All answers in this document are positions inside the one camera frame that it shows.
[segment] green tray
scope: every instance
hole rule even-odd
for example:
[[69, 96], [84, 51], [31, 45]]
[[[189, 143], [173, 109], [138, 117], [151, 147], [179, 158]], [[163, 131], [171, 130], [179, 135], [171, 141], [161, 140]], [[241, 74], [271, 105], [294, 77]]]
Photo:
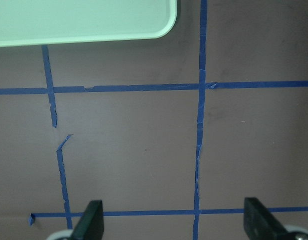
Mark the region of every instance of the green tray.
[[177, 0], [0, 0], [0, 47], [159, 38]]

